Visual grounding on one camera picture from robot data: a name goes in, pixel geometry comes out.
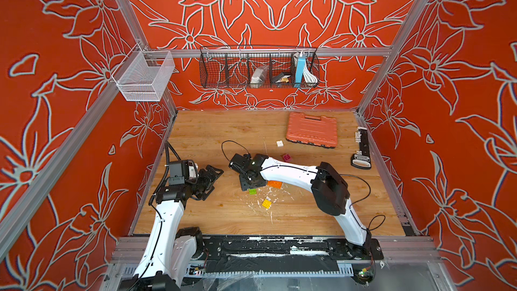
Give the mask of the yellow lego brick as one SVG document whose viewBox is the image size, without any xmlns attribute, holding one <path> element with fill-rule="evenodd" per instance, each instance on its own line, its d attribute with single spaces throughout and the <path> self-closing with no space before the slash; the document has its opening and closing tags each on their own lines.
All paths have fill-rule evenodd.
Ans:
<svg viewBox="0 0 517 291">
<path fill-rule="evenodd" d="M 261 206 L 263 208 L 265 208 L 266 210 L 268 210 L 272 205 L 272 201 L 269 199 L 269 198 L 265 198 L 261 204 Z"/>
</svg>

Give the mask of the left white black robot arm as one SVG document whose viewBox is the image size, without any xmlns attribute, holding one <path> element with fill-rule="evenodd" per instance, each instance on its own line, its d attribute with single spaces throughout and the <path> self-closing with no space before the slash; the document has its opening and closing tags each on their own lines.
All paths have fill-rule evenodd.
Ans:
<svg viewBox="0 0 517 291">
<path fill-rule="evenodd" d="M 224 171 L 210 165 L 198 169 L 169 142 L 165 156 L 165 173 L 148 202 L 155 219 L 147 246 L 133 276 L 121 281 L 119 290 L 180 290 L 189 262 L 205 253 L 201 229 L 179 229 L 179 224 L 188 200 L 205 201 Z"/>
</svg>

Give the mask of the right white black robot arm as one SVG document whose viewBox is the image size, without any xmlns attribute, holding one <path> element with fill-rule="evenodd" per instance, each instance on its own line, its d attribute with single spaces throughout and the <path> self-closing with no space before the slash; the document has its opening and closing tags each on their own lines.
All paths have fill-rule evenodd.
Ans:
<svg viewBox="0 0 517 291">
<path fill-rule="evenodd" d="M 372 260 L 383 258 L 377 240 L 372 238 L 369 226 L 362 224 L 354 205 L 366 200 L 372 193 L 353 202 L 347 175 L 339 174 L 331 164 L 322 162 L 318 166 L 304 166 L 276 160 L 268 155 L 235 154 L 229 160 L 229 168 L 239 174 L 243 190 L 266 186 L 270 181 L 278 181 L 305 189 L 313 195 L 322 212 L 334 217 L 341 227 L 350 251 L 362 252 Z"/>
</svg>

